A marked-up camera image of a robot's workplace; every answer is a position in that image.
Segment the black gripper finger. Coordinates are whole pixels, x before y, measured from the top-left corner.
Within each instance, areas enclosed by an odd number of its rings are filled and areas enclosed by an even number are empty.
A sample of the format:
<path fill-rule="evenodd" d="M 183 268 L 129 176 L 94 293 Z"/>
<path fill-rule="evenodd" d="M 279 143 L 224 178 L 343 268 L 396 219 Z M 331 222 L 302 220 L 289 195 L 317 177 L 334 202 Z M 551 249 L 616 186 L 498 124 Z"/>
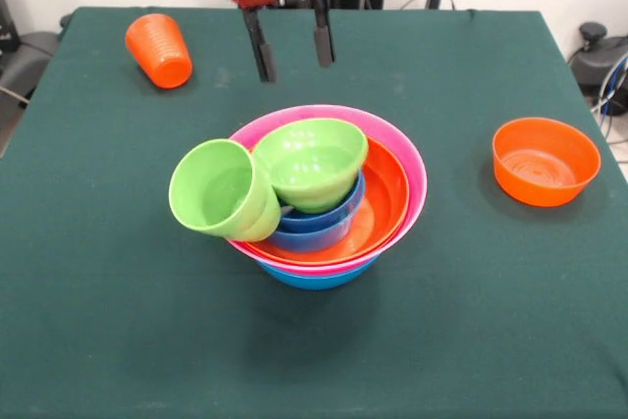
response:
<path fill-rule="evenodd" d="M 277 74 L 272 48 L 265 40 L 262 27 L 258 20 L 258 9 L 242 9 L 241 12 L 249 34 L 260 80 L 262 82 L 275 82 L 277 80 Z"/>
<path fill-rule="evenodd" d="M 329 68 L 335 61 L 335 49 L 330 27 L 330 1 L 311 0 L 315 14 L 314 41 L 319 65 Z"/>

